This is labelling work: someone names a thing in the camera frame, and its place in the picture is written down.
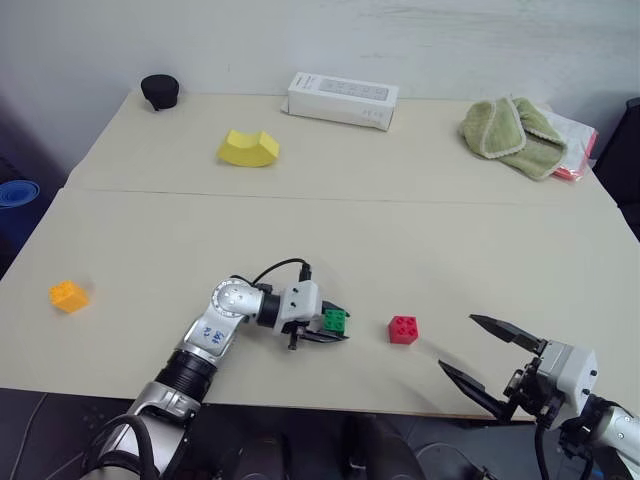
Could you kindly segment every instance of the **white table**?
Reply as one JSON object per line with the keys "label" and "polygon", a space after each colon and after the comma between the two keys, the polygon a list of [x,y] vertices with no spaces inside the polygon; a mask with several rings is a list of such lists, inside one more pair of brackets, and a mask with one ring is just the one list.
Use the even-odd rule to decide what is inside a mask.
{"label": "white table", "polygon": [[[289,256],[307,258],[327,298],[350,310],[351,339],[289,352],[284,336],[243,326],[206,401],[486,414],[436,362],[500,396],[531,355],[467,318],[485,313],[594,348],[596,393],[640,411],[640,250],[604,207],[67,188],[0,283],[0,386],[133,398],[217,282]],[[72,315],[47,299],[66,279],[91,297]],[[418,317],[414,345],[388,343],[394,314]]]}
{"label": "white table", "polygon": [[[457,133],[470,102],[400,101],[391,128],[293,117],[282,97],[194,95],[154,112],[130,94],[86,158],[74,188],[251,197],[501,203],[615,208],[590,172],[579,183],[528,180],[469,153]],[[281,145],[269,168],[228,165],[215,152],[229,129],[266,130]]]}

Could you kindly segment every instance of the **yellow sponge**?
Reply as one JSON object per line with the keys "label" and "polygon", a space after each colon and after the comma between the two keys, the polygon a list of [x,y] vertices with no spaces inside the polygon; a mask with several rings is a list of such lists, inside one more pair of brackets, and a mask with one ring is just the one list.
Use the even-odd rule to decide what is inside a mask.
{"label": "yellow sponge", "polygon": [[264,167],[278,158],[280,144],[267,132],[241,133],[229,130],[218,157],[240,167]]}

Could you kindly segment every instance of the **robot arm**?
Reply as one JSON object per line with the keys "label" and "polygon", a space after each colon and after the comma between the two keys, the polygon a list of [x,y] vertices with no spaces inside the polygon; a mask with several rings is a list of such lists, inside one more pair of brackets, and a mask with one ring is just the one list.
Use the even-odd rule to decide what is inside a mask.
{"label": "robot arm", "polygon": [[[484,385],[440,361],[442,369],[465,395],[502,422],[509,421],[521,407],[536,418],[540,438],[544,430],[560,428],[560,446],[567,456],[577,455],[587,461],[585,473],[590,473],[596,450],[608,448],[624,463],[626,478],[640,478],[640,422],[615,402],[592,393],[598,375],[592,350],[539,339],[490,317],[471,315],[471,318],[489,333],[536,357],[513,374],[504,391],[507,402],[488,395]],[[541,474],[548,478],[538,446],[536,453]]]}
{"label": "robot arm", "polygon": [[[115,430],[112,425],[110,431],[97,436],[100,441],[110,433],[99,454],[89,457],[90,471],[83,480],[170,478],[188,443],[189,425],[241,322],[290,335],[291,350],[296,349],[298,339],[321,343],[345,340],[343,335],[322,330],[323,308],[335,305],[322,301],[318,285],[309,278],[307,264],[300,277],[281,295],[273,295],[268,285],[257,286],[240,278],[221,282],[205,312],[187,330],[155,380],[133,402],[122,424]],[[131,425],[133,421],[143,424],[138,432]],[[145,437],[150,440],[151,453],[139,448]],[[153,469],[148,467],[149,458],[143,458],[148,456]]]}

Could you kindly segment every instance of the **black round object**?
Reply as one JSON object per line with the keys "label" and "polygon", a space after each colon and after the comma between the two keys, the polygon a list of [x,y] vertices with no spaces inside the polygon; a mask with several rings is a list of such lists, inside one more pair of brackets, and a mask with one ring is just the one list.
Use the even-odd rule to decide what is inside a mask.
{"label": "black round object", "polygon": [[156,111],[175,107],[178,103],[180,84],[171,75],[151,75],[142,80],[140,88]]}

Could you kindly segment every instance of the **white box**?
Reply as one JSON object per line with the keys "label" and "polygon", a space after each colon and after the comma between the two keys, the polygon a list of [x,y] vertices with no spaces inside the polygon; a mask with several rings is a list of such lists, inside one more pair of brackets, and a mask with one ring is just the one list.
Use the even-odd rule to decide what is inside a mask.
{"label": "white box", "polygon": [[289,85],[282,111],[388,130],[398,87],[298,72]]}

